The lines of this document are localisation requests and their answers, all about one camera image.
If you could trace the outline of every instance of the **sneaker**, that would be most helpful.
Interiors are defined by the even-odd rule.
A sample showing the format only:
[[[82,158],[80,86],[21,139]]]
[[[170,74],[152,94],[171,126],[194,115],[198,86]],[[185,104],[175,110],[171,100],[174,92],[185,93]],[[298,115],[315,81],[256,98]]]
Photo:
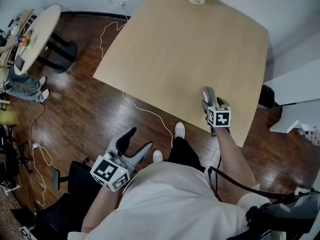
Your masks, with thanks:
[[[154,163],[155,162],[162,162],[164,160],[164,156],[162,155],[162,152],[159,149],[157,149],[153,152],[152,158],[153,158]]]
[[[41,87],[45,84],[46,80],[47,80],[47,78],[46,78],[45,76],[41,77],[41,79],[39,80],[40,86],[39,86],[39,88],[37,89],[38,91],[41,90]]]
[[[42,92],[42,101],[41,101],[41,103],[44,102],[48,98],[48,96],[49,96],[49,90],[46,89],[46,90],[44,90]]]
[[[176,137],[181,137],[182,139],[185,138],[185,135],[186,135],[186,128],[184,126],[184,124],[182,122],[178,122],[176,125],[175,125],[175,130],[174,130],[174,133],[175,133],[175,138]]]

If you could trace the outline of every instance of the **black pants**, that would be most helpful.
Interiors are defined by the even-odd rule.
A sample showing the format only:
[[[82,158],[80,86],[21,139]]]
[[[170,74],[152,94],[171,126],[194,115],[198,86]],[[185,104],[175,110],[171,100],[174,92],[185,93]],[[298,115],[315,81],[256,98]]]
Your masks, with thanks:
[[[188,141],[181,137],[176,137],[167,162],[193,167],[200,172],[205,172],[205,167],[201,166],[199,157],[189,145]]]

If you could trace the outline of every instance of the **wooden floor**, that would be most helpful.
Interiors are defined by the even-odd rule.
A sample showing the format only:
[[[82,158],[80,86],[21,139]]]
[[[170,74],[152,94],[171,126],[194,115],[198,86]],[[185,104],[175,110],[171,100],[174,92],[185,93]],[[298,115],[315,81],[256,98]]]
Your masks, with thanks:
[[[38,120],[38,129],[32,132],[32,142],[44,146],[53,158],[52,166],[47,166],[39,150],[34,154],[35,165],[47,185],[47,207],[67,191],[68,185],[62,183],[60,191],[53,189],[53,168],[60,170],[61,176],[67,176],[72,161],[83,161],[86,157],[94,161],[98,155],[104,154],[110,139],[127,128],[138,128],[129,152],[153,141],[154,149],[160,149],[166,158],[169,155],[171,137],[161,121],[150,113],[137,110],[123,99],[121,91],[93,78],[102,56],[99,36],[104,26],[112,21],[114,19],[106,17],[62,15],[56,32],[65,40],[77,43],[76,61],[62,74],[56,74],[38,62],[29,71],[37,78],[47,76],[45,87],[50,89],[49,98],[44,103],[45,114]],[[123,20],[117,21],[121,25],[125,23]],[[115,24],[106,29],[102,46],[104,52],[117,34]],[[158,113],[174,132],[175,124],[180,121],[178,118],[127,97],[141,108]],[[44,107],[14,97],[10,99],[18,113],[18,139],[30,141],[31,124]],[[310,188],[320,167],[320,148],[296,131],[289,134],[270,132],[269,127],[279,120],[280,112],[279,109],[256,110],[242,153],[262,190],[288,193],[297,186]],[[188,123],[185,127],[186,139],[201,157],[201,162],[216,167],[219,161],[217,139]],[[144,166],[151,162],[150,156]],[[23,170],[20,178],[22,188],[15,194],[22,204],[33,209],[33,199],[42,202],[41,177],[36,172],[28,175]],[[226,201],[230,199],[224,191],[220,195]]]

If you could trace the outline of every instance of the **carpet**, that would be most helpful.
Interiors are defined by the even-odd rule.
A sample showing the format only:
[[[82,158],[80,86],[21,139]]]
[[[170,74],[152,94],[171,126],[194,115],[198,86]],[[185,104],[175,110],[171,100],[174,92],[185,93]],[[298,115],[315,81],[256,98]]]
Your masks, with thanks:
[[[24,238],[19,232],[21,227],[10,209],[19,209],[21,206],[13,196],[9,193],[6,196],[0,189],[0,240],[23,240]]]

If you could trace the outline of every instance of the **baseboard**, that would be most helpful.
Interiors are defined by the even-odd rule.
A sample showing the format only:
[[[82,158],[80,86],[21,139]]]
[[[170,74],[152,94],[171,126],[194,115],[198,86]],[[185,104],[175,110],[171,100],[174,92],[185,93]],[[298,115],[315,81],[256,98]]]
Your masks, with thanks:
[[[62,11],[62,15],[90,15],[90,16],[103,16],[109,18],[116,18],[120,20],[130,19],[130,16],[115,14],[115,13],[107,13],[107,12],[95,12],[95,11]]]

